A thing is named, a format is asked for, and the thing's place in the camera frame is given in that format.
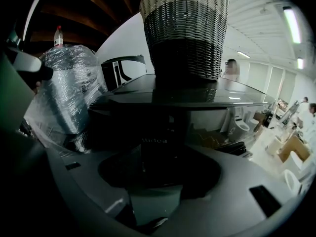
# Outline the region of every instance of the midea logo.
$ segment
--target midea logo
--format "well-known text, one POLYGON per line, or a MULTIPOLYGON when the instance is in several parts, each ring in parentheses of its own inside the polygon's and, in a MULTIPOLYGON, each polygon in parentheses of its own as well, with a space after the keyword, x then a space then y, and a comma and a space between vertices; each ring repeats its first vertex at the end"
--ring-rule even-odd
POLYGON ((146 143, 167 143, 167 140, 156 140, 156 139, 143 139, 142 138, 142 141, 146 143))

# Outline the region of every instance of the appliance lid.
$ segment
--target appliance lid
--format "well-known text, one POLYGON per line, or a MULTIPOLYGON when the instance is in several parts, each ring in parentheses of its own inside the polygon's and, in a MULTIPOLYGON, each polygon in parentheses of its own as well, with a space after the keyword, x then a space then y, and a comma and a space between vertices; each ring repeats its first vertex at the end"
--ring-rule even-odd
POLYGON ((213 109, 272 104, 275 99, 239 82, 219 78, 218 81, 178 81, 166 83, 153 74, 143 75, 107 92, 90 108, 106 109, 111 104, 213 109))

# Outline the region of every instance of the black slot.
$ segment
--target black slot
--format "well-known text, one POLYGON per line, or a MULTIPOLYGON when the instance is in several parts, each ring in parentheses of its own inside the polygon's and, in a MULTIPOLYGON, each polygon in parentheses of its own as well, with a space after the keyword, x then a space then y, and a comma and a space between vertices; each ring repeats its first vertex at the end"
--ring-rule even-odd
POLYGON ((73 162, 73 163, 70 163, 70 164, 66 165, 66 169, 67 169, 67 170, 71 170, 71 169, 73 169, 73 168, 78 168, 78 167, 80 167, 80 166, 81 166, 80 163, 78 163, 78 162, 73 162))
POLYGON ((270 217, 281 208, 280 203, 262 185, 249 189, 266 217, 270 217))

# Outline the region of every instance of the black and white basket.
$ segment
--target black and white basket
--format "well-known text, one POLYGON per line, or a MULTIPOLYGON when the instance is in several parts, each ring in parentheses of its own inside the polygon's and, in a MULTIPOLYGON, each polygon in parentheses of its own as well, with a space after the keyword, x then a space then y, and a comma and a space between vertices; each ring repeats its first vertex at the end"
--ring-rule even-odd
POLYGON ((141 0, 157 78, 217 80, 229 0, 141 0))

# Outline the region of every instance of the white ceiling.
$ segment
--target white ceiling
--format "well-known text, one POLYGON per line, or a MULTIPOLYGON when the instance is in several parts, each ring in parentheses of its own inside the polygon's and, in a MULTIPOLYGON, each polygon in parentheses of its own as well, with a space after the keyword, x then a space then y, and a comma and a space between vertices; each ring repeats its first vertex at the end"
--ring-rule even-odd
POLYGON ((237 53, 241 51, 252 61, 316 77, 311 31, 296 9, 302 43, 294 44, 284 17, 284 6, 294 7, 289 0, 230 0, 223 59, 244 59, 237 53), (304 70, 297 69, 298 57, 304 59, 304 70))

